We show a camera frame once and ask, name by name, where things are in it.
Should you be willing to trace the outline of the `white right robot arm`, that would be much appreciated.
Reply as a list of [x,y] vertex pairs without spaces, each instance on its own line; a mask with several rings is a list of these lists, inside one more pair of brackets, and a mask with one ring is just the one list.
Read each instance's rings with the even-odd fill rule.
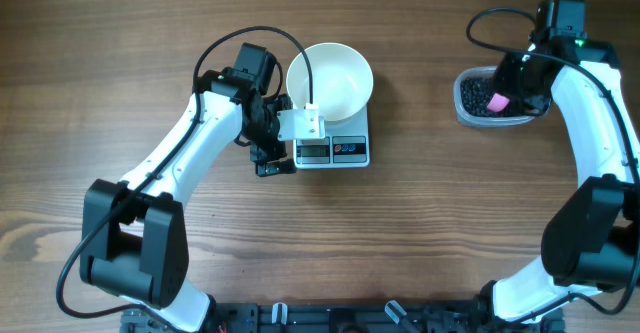
[[545,227],[541,253],[489,284],[499,329],[537,323],[575,300],[622,312],[639,284],[639,139],[625,108],[611,43],[585,31],[584,0],[544,0],[528,14],[528,49],[502,48],[488,107],[543,116],[557,106],[578,188]]

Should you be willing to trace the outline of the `pink scoop with blue handle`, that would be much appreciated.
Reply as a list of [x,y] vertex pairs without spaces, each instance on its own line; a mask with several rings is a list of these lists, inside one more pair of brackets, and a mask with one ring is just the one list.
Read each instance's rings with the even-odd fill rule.
[[499,113],[502,112],[503,110],[506,109],[506,107],[509,105],[510,103],[510,99],[499,94],[499,93],[494,93],[489,102],[486,105],[486,108],[489,111],[495,112],[495,113]]

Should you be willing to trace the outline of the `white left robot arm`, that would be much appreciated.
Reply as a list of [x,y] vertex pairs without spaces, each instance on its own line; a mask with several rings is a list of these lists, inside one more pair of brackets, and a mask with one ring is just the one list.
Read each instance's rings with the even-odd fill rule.
[[196,75],[187,110],[147,160],[119,182],[96,180],[83,206],[81,280],[127,299],[175,332],[218,332],[215,299],[191,283],[184,210],[230,143],[250,148],[259,177],[295,172],[279,137],[286,96],[266,94],[282,68],[245,43],[233,66]]

